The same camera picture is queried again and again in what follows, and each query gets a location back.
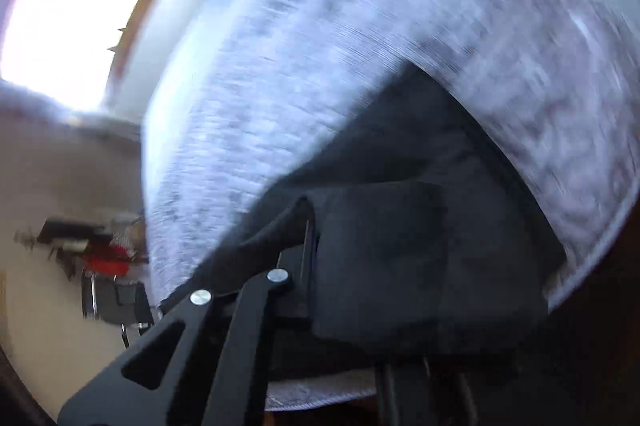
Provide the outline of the left wooden frame window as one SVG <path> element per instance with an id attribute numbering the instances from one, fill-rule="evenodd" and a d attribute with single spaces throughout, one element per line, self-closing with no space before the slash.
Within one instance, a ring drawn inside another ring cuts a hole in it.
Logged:
<path id="1" fill-rule="evenodd" d="M 1 77 L 73 111 L 107 107 L 155 0 L 6 0 Z"/>

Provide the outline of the white quilted bed mattress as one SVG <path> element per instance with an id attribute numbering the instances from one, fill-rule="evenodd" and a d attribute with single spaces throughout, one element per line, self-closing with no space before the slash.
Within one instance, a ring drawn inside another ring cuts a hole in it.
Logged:
<path id="1" fill-rule="evenodd" d="M 152 287 L 188 279 L 410 60 L 464 103 L 558 234 L 551 308 L 639 196 L 639 0 L 205 0 L 143 124 Z"/>

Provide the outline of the black chrome cantilever chair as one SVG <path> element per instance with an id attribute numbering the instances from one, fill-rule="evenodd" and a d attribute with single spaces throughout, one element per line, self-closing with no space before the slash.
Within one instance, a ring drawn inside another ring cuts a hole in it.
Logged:
<path id="1" fill-rule="evenodd" d="M 154 325 L 154 316 L 144 284 L 82 272 L 81 312 L 86 319 L 117 326 L 125 348 L 130 346 L 128 330 L 142 336 Z"/>

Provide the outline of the black pants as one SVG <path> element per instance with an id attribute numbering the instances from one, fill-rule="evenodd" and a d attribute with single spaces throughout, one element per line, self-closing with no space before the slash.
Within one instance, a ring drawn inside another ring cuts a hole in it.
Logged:
<path id="1" fill-rule="evenodd" d="M 239 289 L 308 223 L 312 331 L 369 348 L 517 342 L 546 319 L 544 284 L 565 258 L 511 162 L 414 64 L 274 183 L 163 308 Z"/>

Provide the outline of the red bag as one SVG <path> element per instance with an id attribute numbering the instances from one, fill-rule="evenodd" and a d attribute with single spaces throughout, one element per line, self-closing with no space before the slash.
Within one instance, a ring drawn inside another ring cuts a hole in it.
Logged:
<path id="1" fill-rule="evenodd" d="M 126 277 L 130 258 L 125 247 L 111 244 L 95 244 L 82 255 L 86 268 L 104 277 Z"/>

